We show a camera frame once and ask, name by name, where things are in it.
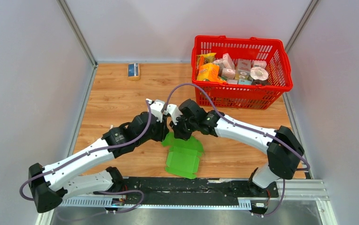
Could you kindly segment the green paper box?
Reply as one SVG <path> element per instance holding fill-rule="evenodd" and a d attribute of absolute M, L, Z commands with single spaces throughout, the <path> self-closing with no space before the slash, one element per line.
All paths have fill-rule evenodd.
<path fill-rule="evenodd" d="M 166 135 L 162 146 L 169 147 L 165 171 L 183 178 L 195 179 L 200 158 L 204 153 L 202 143 L 191 136 L 189 140 L 177 139 L 174 133 Z"/>

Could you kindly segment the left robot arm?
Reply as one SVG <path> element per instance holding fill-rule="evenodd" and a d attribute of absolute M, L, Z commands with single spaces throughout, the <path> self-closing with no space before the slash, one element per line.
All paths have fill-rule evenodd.
<path fill-rule="evenodd" d="M 29 167 L 31 200 L 38 213 L 48 212 L 63 201 L 89 192 L 122 192 L 124 182 L 116 167 L 83 176 L 82 173 L 106 161 L 132 152 L 143 143 L 161 142 L 168 134 L 167 116 L 142 112 L 131 122 L 113 127 L 87 148 L 57 163 Z"/>

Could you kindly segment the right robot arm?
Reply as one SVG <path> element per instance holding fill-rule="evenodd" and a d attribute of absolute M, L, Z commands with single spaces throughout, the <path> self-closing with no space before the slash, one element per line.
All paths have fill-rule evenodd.
<path fill-rule="evenodd" d="M 169 104 L 165 114 L 172 119 L 174 137 L 188 140 L 193 132 L 228 138 L 252 146 L 267 156 L 267 163 L 250 176 L 248 190 L 262 195 L 278 179 L 291 180 L 296 173 L 304 149 L 292 130 L 258 127 L 236 120 L 216 109 L 206 112 L 195 101 L 187 99 L 180 106 Z"/>

